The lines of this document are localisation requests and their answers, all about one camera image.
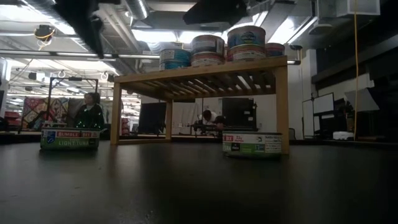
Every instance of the ceiling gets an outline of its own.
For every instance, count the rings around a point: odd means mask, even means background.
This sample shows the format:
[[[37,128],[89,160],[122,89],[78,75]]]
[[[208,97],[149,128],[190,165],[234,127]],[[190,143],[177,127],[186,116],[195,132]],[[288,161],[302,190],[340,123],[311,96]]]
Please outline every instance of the ceiling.
[[[9,3],[5,4],[10,0],[0,0],[0,49],[39,50],[42,43],[33,36],[33,31],[39,25],[46,24],[53,26],[57,31],[51,43],[43,46],[42,51],[89,52],[88,47],[74,33],[74,30],[67,24],[59,22],[57,16],[46,17],[34,4],[25,4],[36,1],[38,0],[20,0],[18,2],[22,4],[15,6],[9,5]],[[165,41],[181,41],[184,42],[185,48],[189,49],[189,42],[194,36],[214,34],[225,38],[228,29],[231,28],[225,22],[186,25],[182,17],[196,3],[195,0],[148,0],[146,3],[149,6],[150,13],[146,19],[141,21],[132,19],[132,10],[127,3],[131,1],[133,0],[122,0],[121,5],[100,4],[97,15],[104,22],[101,41],[106,53],[158,54],[159,49],[165,46]],[[238,25],[254,24],[261,26],[267,32],[267,41],[283,44],[294,39],[293,37],[305,25],[310,25],[295,41],[290,41],[290,44],[302,45],[304,49],[314,47],[311,41],[312,37],[308,35],[308,30],[314,24],[309,24],[310,22],[329,21],[333,24],[334,30],[339,30],[348,26],[352,21],[350,16],[339,18],[325,16],[318,20],[315,17],[319,16],[316,11],[317,5],[312,5],[309,0],[247,0],[246,2],[249,16],[242,18]],[[317,39],[322,40],[322,44],[328,44],[331,42],[328,40],[330,39],[329,35],[330,32],[317,36]],[[286,54],[291,59],[297,59],[297,53],[288,47]],[[39,85],[48,85],[46,80],[30,80],[28,78],[29,73],[44,72],[46,77],[57,77],[59,74],[62,77],[61,71],[63,71],[66,77],[97,78],[99,86],[102,88],[101,95],[112,96],[110,88],[113,84],[107,81],[107,75],[132,75],[157,70],[159,66],[159,61],[148,59],[117,58],[112,61],[89,60],[88,58],[85,60],[61,59],[55,57],[33,60],[30,58],[8,58],[8,61],[12,64],[10,93],[15,94],[13,97],[26,94],[45,95],[48,93],[46,90],[48,87],[39,87]],[[68,81],[65,81],[65,83],[70,88],[77,85]],[[33,91],[26,91],[23,85],[32,85]],[[84,91],[93,91],[87,82],[80,86],[83,86],[84,89],[81,89],[83,92],[79,92],[79,97],[82,96]],[[66,88],[56,89],[53,94],[71,95]],[[125,92],[123,95],[126,102],[128,100],[139,101],[139,97],[136,95],[128,95]]]

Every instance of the man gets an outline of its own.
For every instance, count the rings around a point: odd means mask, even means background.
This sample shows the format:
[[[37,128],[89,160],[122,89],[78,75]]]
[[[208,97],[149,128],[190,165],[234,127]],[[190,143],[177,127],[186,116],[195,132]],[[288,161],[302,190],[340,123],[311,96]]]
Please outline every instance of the man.
[[[215,124],[216,128],[222,130],[225,125],[225,118],[223,116],[218,116],[215,112],[210,110],[205,110],[199,116],[199,119],[203,120],[203,124]]]

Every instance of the woman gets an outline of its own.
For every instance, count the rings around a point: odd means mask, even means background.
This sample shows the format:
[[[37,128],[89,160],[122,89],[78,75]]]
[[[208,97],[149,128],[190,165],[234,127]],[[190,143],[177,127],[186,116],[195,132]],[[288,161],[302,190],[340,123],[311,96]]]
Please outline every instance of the woman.
[[[99,106],[100,95],[98,93],[86,93],[85,105],[81,106],[76,115],[76,128],[104,128],[104,116]]]

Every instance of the tin can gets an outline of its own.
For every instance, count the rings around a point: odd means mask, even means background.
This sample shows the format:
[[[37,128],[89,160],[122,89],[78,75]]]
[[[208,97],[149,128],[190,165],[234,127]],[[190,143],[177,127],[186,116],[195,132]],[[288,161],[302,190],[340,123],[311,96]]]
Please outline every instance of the tin can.
[[[258,45],[246,44],[228,50],[227,61],[265,58],[264,48]]]
[[[191,62],[191,53],[182,49],[165,49],[160,52],[160,63],[174,61],[189,64]]]
[[[222,65],[224,64],[224,61],[224,57],[216,53],[199,53],[192,55],[191,65]]]
[[[160,63],[159,65],[159,70],[163,71],[163,70],[170,70],[170,69],[176,69],[176,68],[184,68],[184,67],[189,67],[190,64],[189,63],[182,63],[179,61],[165,61],[163,63]]]
[[[282,134],[223,131],[223,152],[231,157],[280,156]]]
[[[266,55],[267,57],[285,55],[285,46],[278,43],[268,43],[266,44]]]
[[[256,26],[244,26],[228,32],[229,49],[243,44],[253,44],[264,47],[266,44],[266,31]]]
[[[215,35],[199,35],[191,42],[192,54],[212,52],[224,55],[225,42],[221,37]]]

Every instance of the dark floor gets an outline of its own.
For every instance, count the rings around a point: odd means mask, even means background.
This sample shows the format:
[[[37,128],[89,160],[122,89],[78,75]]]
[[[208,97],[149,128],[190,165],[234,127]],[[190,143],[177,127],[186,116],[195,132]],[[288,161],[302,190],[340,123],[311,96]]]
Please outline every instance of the dark floor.
[[[280,161],[226,158],[220,144],[0,146],[0,223],[396,223],[397,161],[332,146]]]

